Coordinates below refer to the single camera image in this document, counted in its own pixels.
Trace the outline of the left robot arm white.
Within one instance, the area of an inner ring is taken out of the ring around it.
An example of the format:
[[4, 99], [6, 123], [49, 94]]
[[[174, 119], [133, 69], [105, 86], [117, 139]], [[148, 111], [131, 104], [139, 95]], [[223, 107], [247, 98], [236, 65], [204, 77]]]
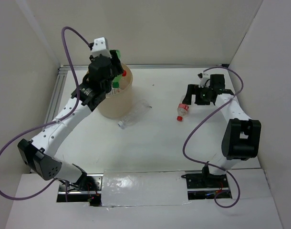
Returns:
[[57, 159], [55, 154], [73, 129], [106, 98], [112, 89], [113, 79], [123, 73], [117, 51], [111, 50], [110, 55], [91, 56], [88, 72], [79, 85], [79, 91], [72, 93], [53, 124], [31, 140], [22, 139], [18, 143], [25, 164], [44, 180], [64, 180], [76, 190], [84, 189], [91, 182], [83, 169]]

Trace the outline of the clear bottle blue white label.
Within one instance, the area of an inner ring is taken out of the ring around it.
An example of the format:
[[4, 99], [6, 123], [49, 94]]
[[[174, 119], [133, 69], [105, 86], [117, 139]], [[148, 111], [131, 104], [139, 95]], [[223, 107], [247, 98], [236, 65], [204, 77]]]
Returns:
[[117, 95], [118, 93], [120, 93], [120, 89], [119, 88], [112, 88], [111, 91], [109, 93], [107, 93], [107, 96], [113, 96], [113, 95]]

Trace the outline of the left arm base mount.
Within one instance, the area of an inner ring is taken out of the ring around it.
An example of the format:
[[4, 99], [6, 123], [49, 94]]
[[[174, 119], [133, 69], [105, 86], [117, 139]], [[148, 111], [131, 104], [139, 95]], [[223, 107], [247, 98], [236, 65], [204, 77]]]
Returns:
[[80, 189], [70, 183], [66, 186], [65, 181], [60, 181], [56, 202], [80, 202], [92, 207], [100, 207], [102, 183], [103, 174], [88, 174], [86, 184]]

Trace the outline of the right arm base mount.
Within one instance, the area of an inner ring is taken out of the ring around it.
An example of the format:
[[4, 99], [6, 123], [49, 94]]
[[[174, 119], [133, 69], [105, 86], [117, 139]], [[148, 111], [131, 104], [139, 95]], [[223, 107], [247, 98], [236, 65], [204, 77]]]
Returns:
[[181, 176], [186, 181], [188, 200], [232, 198], [226, 175], [212, 175], [208, 167], [202, 171], [185, 173]]

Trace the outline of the green plastic bottle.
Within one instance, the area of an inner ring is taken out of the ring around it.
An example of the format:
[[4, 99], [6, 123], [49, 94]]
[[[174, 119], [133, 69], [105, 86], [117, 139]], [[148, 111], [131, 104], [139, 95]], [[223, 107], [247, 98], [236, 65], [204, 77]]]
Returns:
[[[118, 57], [121, 56], [119, 50], [117, 50], [117, 54], [118, 54]], [[112, 88], [119, 88], [119, 84], [120, 84], [119, 82], [120, 82], [120, 78], [122, 77], [122, 75], [115, 76], [112, 63], [111, 63], [111, 77], [112, 77], [112, 84], [111, 84]]]

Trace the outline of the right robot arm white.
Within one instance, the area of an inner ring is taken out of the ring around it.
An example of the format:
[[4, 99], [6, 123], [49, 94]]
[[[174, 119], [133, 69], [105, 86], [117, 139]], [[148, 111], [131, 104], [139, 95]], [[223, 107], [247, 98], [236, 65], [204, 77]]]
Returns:
[[202, 168], [202, 184], [212, 187], [236, 164], [258, 155], [261, 123], [245, 114], [234, 93], [225, 88], [224, 75], [212, 74], [200, 79], [200, 84], [188, 85], [186, 95], [179, 104], [179, 112], [186, 114], [191, 104], [213, 104], [220, 108], [227, 122], [221, 152], [216, 153]]

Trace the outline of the small bottle red label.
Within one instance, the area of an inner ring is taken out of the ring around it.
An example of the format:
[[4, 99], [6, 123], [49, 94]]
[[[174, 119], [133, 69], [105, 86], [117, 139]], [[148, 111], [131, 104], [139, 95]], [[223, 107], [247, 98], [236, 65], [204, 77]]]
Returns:
[[182, 122], [184, 116], [188, 114], [188, 111], [189, 111], [189, 105], [180, 103], [177, 107], [177, 120], [179, 122]]

